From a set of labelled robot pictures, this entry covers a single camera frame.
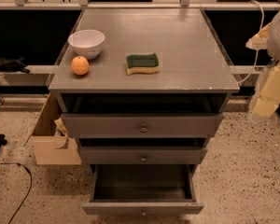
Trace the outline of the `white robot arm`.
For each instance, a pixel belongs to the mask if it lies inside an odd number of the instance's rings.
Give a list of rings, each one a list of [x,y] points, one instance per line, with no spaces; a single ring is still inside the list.
[[[280,10],[271,22],[248,39],[245,46],[256,51],[266,49],[268,55],[277,61],[275,67],[259,77],[259,92],[251,106],[253,115],[268,118],[280,106]]]

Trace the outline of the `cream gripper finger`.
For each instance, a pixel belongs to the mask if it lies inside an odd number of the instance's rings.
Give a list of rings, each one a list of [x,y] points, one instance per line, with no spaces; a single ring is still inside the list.
[[[268,118],[280,106],[280,63],[266,69],[256,85],[251,100],[251,113],[259,118]]]
[[[262,27],[255,35],[248,39],[245,46],[248,49],[261,50],[267,48],[268,33],[272,24],[269,22]]]

